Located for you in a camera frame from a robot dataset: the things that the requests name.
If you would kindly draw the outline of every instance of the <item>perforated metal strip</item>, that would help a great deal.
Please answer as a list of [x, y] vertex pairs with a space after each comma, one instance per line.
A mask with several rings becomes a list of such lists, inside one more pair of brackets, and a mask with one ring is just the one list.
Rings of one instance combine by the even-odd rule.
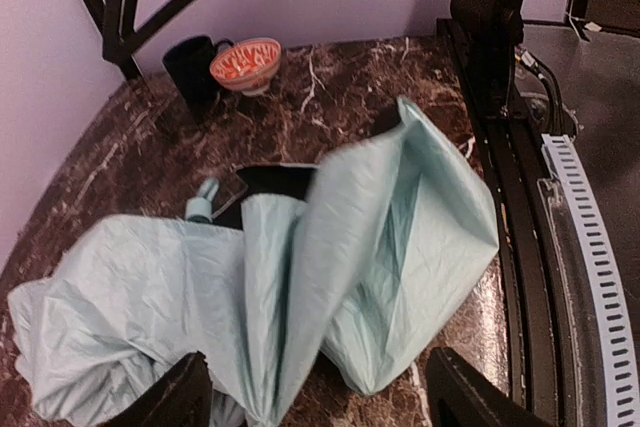
[[568, 137], [543, 135], [576, 225], [596, 308], [608, 427], [640, 426], [640, 389], [629, 313], [616, 260], [582, 164]]

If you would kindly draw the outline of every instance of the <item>marble surface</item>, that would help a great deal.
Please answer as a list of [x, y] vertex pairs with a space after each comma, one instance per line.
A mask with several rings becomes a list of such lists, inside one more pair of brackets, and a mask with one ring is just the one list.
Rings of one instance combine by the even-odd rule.
[[[0, 425], [67, 425], [39, 419], [16, 373], [7, 293], [51, 275], [61, 255], [112, 213], [180, 217], [201, 181], [222, 181], [221, 205], [242, 189], [248, 164], [318, 162], [371, 135], [400, 94], [413, 99], [482, 175], [460, 86], [444, 41], [401, 38], [289, 50], [271, 90], [248, 99], [226, 93], [195, 124], [164, 75], [123, 85], [87, 129], [20, 235], [0, 277]], [[351, 392], [320, 357], [283, 426], [430, 426], [425, 364], [450, 346], [508, 391], [504, 295], [495, 260], [464, 305], [411, 367], [383, 392]]]

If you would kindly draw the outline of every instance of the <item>bowl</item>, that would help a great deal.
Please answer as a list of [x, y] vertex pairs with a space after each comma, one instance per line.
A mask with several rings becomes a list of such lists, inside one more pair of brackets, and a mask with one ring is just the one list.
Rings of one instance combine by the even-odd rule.
[[240, 42], [218, 54], [209, 68], [225, 89], [255, 97], [269, 90], [282, 60], [282, 46], [273, 39]]

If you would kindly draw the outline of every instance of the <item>black mug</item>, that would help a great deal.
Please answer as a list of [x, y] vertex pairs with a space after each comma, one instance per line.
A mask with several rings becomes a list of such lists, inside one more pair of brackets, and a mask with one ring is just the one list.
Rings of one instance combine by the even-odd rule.
[[224, 44], [233, 46], [229, 39], [213, 44], [206, 35], [191, 37], [172, 47], [162, 58], [164, 68], [187, 104], [216, 99], [221, 87], [209, 72], [209, 66]]

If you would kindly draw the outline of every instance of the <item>light blue cloth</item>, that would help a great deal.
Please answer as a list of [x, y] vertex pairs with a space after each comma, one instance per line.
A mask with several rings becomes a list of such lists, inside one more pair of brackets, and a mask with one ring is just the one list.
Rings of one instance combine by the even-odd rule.
[[351, 388], [384, 389], [498, 249], [486, 186], [414, 104], [398, 106], [398, 127], [326, 157], [306, 202], [251, 197], [243, 232], [109, 217], [52, 278], [12, 291], [36, 412], [103, 422], [195, 351], [216, 427], [278, 425], [320, 349]]

